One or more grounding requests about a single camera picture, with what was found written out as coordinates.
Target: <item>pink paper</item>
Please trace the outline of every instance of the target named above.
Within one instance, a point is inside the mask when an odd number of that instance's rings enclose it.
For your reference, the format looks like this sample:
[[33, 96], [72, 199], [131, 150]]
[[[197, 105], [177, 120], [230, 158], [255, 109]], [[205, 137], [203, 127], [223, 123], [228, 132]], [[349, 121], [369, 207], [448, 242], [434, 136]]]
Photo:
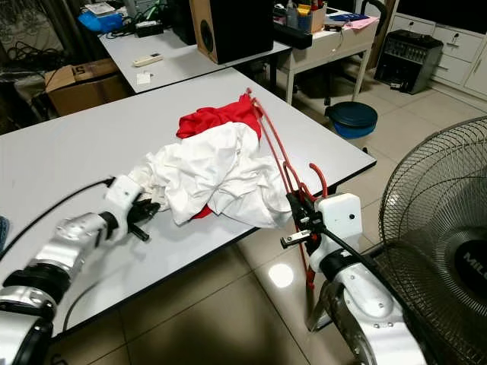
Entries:
[[345, 24], [345, 28], [347, 29], [363, 29], [367, 25], [374, 23], [378, 17], [369, 17], [368, 19], [363, 19], [361, 21], [351, 21]]

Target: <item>cardboard box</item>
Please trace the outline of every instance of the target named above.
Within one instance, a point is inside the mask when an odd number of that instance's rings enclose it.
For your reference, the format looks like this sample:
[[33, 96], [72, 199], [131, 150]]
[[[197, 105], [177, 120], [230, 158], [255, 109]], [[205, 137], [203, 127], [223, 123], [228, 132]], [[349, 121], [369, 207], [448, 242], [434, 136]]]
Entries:
[[47, 72], [46, 92], [60, 116], [132, 95], [112, 59], [68, 65]]
[[326, 6], [311, 12], [311, 33], [320, 32], [325, 24]]

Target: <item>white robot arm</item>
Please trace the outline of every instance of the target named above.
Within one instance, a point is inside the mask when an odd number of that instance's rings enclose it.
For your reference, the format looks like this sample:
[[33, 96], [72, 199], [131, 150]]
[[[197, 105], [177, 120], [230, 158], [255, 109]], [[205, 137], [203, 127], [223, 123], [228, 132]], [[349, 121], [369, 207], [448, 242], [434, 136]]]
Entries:
[[405, 309], [383, 282], [337, 242], [342, 240], [359, 250], [360, 199], [353, 194], [331, 195], [318, 199], [313, 211], [307, 211], [296, 199], [288, 198], [302, 231], [283, 238], [282, 245], [309, 243], [313, 235], [319, 235], [317, 245], [307, 245], [310, 266], [322, 272], [331, 287], [326, 298], [331, 303], [325, 306], [330, 312], [315, 316], [315, 323], [308, 327], [315, 329], [316, 322], [323, 327], [333, 320], [363, 364], [426, 365], [422, 349], [406, 325]]
[[99, 245], [115, 243], [129, 232], [148, 240], [135, 223], [151, 219], [159, 204], [137, 202], [141, 191], [129, 177], [117, 177], [104, 197], [102, 213], [61, 222], [27, 267], [8, 276], [0, 290], [1, 365], [43, 362], [56, 307]]

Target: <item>blue bucket lid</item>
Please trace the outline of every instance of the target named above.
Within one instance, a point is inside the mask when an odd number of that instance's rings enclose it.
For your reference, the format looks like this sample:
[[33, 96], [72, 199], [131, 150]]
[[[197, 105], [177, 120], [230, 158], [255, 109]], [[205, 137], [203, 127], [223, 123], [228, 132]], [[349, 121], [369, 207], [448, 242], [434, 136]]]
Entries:
[[325, 115], [333, 122], [350, 128], [366, 128], [377, 123], [378, 115], [374, 108], [355, 101], [345, 101], [326, 108]]

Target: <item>fan guard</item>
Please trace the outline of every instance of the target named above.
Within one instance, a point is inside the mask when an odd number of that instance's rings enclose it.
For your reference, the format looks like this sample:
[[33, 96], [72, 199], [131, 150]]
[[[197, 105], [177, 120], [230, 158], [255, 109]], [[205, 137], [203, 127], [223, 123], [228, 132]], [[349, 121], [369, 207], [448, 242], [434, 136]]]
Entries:
[[438, 340], [442, 363], [487, 363], [487, 119], [432, 135], [380, 207], [382, 270]]

